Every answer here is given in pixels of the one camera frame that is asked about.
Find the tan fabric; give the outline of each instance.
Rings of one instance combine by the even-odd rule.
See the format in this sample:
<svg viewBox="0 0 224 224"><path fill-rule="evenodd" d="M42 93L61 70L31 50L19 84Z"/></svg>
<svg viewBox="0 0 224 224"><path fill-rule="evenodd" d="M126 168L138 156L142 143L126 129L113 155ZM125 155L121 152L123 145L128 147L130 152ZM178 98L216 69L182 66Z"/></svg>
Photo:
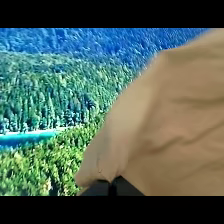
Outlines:
<svg viewBox="0 0 224 224"><path fill-rule="evenodd" d="M123 176L144 195L224 195L224 30L160 53L114 103L79 186Z"/></svg>

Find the turquoise water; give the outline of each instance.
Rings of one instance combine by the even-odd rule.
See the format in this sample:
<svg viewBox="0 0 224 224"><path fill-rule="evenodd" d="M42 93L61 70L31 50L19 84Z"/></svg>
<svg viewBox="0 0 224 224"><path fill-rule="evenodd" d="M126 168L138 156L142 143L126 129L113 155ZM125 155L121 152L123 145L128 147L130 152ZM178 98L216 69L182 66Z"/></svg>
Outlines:
<svg viewBox="0 0 224 224"><path fill-rule="evenodd" d="M42 140L47 140L55 136L56 132L44 132L39 134L18 134L0 136L0 149L4 147L16 147L26 143L37 143Z"/></svg>

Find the shoreline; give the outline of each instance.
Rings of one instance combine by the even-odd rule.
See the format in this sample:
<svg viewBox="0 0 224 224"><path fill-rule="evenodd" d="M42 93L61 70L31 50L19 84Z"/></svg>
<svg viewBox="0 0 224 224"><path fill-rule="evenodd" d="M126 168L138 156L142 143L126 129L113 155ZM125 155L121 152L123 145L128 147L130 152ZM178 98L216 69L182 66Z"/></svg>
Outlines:
<svg viewBox="0 0 224 224"><path fill-rule="evenodd" d="M21 132L7 132L5 135L0 134L0 137L6 137L6 136L12 136L12 135L29 135L29 134L42 134L42 133L46 133L46 132L61 132L64 131L68 128L72 128L72 127L59 127L59 128L52 128L52 129L46 129L46 130L36 130L36 131L27 131L25 133L21 133Z"/></svg>

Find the brown bag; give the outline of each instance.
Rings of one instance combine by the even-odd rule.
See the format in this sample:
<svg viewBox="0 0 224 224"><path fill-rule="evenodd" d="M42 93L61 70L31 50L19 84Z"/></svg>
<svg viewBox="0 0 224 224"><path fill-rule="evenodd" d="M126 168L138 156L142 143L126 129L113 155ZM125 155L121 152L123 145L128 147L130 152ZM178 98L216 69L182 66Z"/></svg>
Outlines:
<svg viewBox="0 0 224 224"><path fill-rule="evenodd" d="M118 97L76 182L144 195L224 195L224 30L161 52Z"/></svg>

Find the black object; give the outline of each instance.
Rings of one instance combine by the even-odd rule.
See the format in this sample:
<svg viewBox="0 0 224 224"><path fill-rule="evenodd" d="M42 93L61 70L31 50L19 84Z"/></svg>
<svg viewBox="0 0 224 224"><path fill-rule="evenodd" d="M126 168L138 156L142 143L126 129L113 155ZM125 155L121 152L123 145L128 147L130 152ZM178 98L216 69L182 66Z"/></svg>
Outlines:
<svg viewBox="0 0 224 224"><path fill-rule="evenodd" d="M104 180L96 181L80 196L144 196L123 177L117 177L111 184Z"/></svg>

